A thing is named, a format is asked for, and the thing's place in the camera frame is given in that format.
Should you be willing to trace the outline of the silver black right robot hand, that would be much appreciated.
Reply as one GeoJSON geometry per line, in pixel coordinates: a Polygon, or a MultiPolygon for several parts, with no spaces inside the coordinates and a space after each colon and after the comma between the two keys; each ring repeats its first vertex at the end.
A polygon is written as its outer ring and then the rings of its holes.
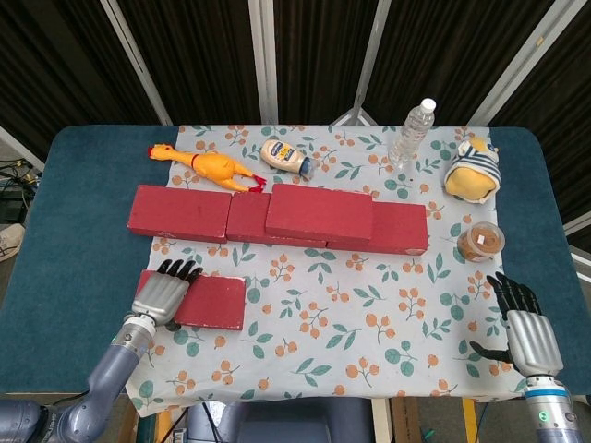
{"type": "Polygon", "coordinates": [[[561,353],[554,329],[542,314],[536,295],[526,285],[498,271],[488,275],[487,282],[506,322],[507,348],[491,350],[472,341],[472,349],[485,359],[511,364],[523,377],[557,376],[563,369],[561,353]]]}

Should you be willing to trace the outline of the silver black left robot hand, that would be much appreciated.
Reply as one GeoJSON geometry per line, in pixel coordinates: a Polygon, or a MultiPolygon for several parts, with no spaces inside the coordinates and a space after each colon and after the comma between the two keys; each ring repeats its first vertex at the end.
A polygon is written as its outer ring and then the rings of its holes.
{"type": "Polygon", "coordinates": [[[150,317],[156,327],[179,330],[180,324],[175,320],[175,314],[202,271],[203,268],[198,267],[194,260],[166,259],[145,281],[133,301],[131,311],[135,315],[150,317]]]}

